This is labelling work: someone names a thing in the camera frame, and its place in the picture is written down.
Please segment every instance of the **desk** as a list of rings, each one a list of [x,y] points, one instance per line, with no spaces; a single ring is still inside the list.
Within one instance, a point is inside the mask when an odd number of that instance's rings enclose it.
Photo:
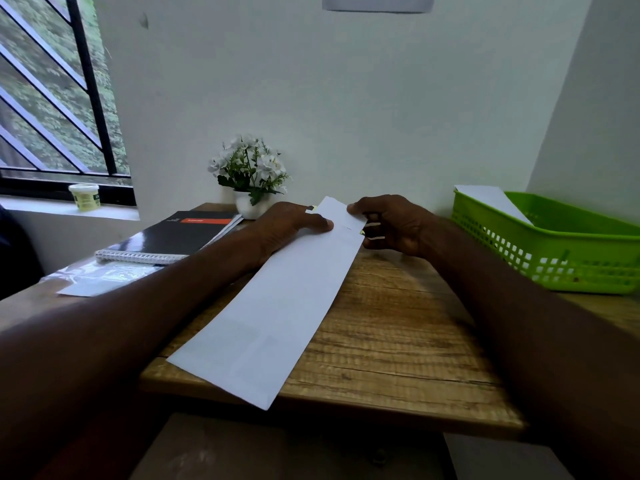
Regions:
[[[140,389],[242,403],[165,359],[247,281],[229,286],[177,334],[142,372]],[[55,295],[66,284],[44,282],[0,302],[0,330],[82,299]],[[640,305],[634,298],[563,296],[640,337]],[[528,433],[458,298],[427,262],[392,251],[359,252],[272,408],[383,418],[399,426],[491,438],[517,440]]]

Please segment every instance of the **person's left hand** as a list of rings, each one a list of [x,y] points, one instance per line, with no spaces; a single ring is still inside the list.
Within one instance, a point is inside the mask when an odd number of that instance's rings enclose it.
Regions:
[[[316,232],[333,229],[333,222],[320,214],[307,214],[307,207],[291,202],[276,202],[256,222],[236,232],[238,238],[246,237],[256,251],[252,257],[254,267],[263,265],[269,257],[290,243],[300,229],[308,228]]]

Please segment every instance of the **person's left arm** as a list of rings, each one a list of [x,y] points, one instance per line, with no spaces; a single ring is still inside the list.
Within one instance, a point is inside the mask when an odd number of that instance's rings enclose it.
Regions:
[[[0,471],[19,472],[32,448],[77,420],[101,390],[144,367],[216,290],[262,265],[299,229],[332,227],[300,205],[276,203],[193,256],[0,333]]]

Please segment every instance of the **basket rim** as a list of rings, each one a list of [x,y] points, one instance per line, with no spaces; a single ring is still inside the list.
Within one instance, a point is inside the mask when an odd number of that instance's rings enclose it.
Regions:
[[[533,194],[533,193],[529,193],[529,192],[505,192],[505,194],[507,194],[507,193],[535,195],[536,197],[540,197],[540,198],[544,198],[544,199],[547,199],[547,200],[559,202],[557,200],[549,199],[549,198],[544,197],[542,195],[537,195],[537,194]],[[527,224],[526,222],[523,222],[523,221],[521,221],[519,219],[516,219],[513,216],[505,214],[501,210],[494,209],[490,205],[487,205],[487,204],[485,204],[483,202],[480,202],[479,200],[476,200],[473,197],[469,197],[468,195],[466,195],[464,193],[458,192],[458,190],[454,190],[454,194],[455,194],[455,198],[457,198],[458,195],[460,195],[463,198],[467,198],[469,200],[472,200],[476,204],[484,207],[485,209],[491,210],[492,212],[494,212],[496,214],[499,214],[500,216],[504,217],[505,219],[510,220],[512,223],[520,225],[521,227],[524,227],[524,228],[526,228],[526,229],[528,229],[530,231],[537,232],[537,233],[540,233],[540,234],[546,234],[546,235],[553,236],[553,237],[572,237],[572,238],[578,238],[578,239],[584,239],[584,240],[587,240],[587,239],[590,239],[590,240],[612,239],[614,241],[640,242],[640,235],[589,234],[589,233],[584,233],[584,232],[562,232],[562,231],[555,231],[555,230],[549,230],[549,229],[542,229],[542,227],[536,227],[536,226],[534,226],[532,224]],[[632,225],[634,227],[637,227],[638,230],[640,230],[640,226],[637,226],[636,224],[625,222],[625,221],[622,221],[620,219],[616,219],[615,217],[605,216],[603,214],[599,214],[599,213],[594,212],[592,210],[582,209],[581,207],[577,207],[575,205],[571,205],[571,204],[568,204],[568,203],[564,203],[564,202],[559,202],[559,203],[561,203],[562,205],[567,205],[568,207],[572,207],[574,209],[583,210],[585,212],[590,212],[592,214],[596,214],[596,215],[601,216],[601,217],[606,217],[608,219],[613,219],[613,220],[618,221],[620,223]]]

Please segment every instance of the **window frame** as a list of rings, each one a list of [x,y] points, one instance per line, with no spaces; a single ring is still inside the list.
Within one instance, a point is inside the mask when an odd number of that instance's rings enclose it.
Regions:
[[[84,33],[84,26],[80,14],[80,8],[77,0],[66,0],[66,7],[58,5],[54,0],[45,0],[53,10],[71,27],[75,41],[77,53],[80,59],[81,67],[83,70],[83,76],[78,75],[69,65],[62,60],[62,58],[50,47],[43,39],[37,34],[37,32],[20,16],[11,5],[5,0],[0,0],[0,10],[4,11],[21,30],[25,31],[27,35],[48,55],[52,60],[59,65],[59,67],[65,71],[69,77],[89,96],[89,100],[92,106],[93,117],[95,120],[95,126],[98,135],[95,136],[91,130],[87,129],[84,124],[78,120],[73,113],[71,113],[63,103],[58,101],[51,92],[48,91],[43,84],[41,84],[34,75],[32,75],[28,69],[26,69],[18,60],[14,57],[4,46],[0,44],[0,56],[2,56],[12,67],[18,71],[32,87],[52,104],[53,107],[58,110],[69,122],[71,122],[82,135],[87,138],[87,144],[93,144],[100,149],[104,158],[105,167],[107,173],[93,172],[88,169],[80,160],[78,160],[71,152],[69,152],[63,144],[61,144],[57,138],[55,138],[48,130],[46,130],[27,110],[25,110],[20,104],[15,101],[9,93],[7,93],[2,87],[0,87],[0,98],[5,104],[11,108],[11,110],[17,113],[23,120],[25,120],[40,136],[48,142],[53,148],[55,148],[60,156],[67,160],[75,170],[73,171],[59,171],[55,169],[49,169],[42,163],[37,156],[33,155],[21,142],[11,135],[9,131],[0,126],[0,138],[4,140],[14,151],[28,161],[33,168],[23,168],[16,166],[9,166],[1,161],[0,155],[0,170],[9,171],[21,171],[21,172],[34,172],[40,175],[59,174],[59,175],[87,175],[92,177],[113,177],[113,178],[128,178],[130,175],[122,174],[118,172],[116,167],[115,158],[113,155],[113,149],[111,147],[111,140],[109,138],[108,127],[102,110],[102,102],[100,101],[100,94],[98,91],[98,85],[93,72],[93,65],[91,62],[91,55],[87,44],[86,36]],[[74,182],[55,181],[55,180],[40,180],[30,178],[18,178],[7,177],[0,173],[0,194],[23,196],[23,197],[35,197],[35,198],[47,198],[54,200],[67,200],[73,201],[73,195],[68,191],[68,186]],[[131,205],[136,204],[135,195],[131,186],[124,185],[108,185],[100,184],[100,201],[103,203],[111,203],[117,205]]]

